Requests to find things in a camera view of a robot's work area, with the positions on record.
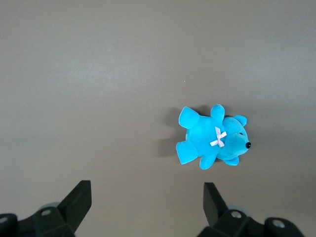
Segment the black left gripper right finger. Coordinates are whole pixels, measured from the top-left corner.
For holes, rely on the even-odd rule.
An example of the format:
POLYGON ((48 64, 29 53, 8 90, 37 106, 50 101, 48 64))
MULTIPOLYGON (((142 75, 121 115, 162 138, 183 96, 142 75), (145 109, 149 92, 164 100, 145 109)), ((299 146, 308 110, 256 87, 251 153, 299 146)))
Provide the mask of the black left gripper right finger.
POLYGON ((204 183, 203 210, 208 221, 199 237, 303 237, 292 222, 269 217, 263 224, 243 211, 230 209, 214 183, 204 183))

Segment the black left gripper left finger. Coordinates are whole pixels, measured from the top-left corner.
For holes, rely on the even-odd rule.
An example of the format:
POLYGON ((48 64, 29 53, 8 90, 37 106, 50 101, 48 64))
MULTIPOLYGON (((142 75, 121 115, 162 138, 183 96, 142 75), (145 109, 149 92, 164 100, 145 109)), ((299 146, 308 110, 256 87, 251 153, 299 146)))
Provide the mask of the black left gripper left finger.
POLYGON ((18 220, 13 213, 0 215, 2 237, 74 237, 92 206, 91 181, 80 181, 56 206, 44 207, 18 220))

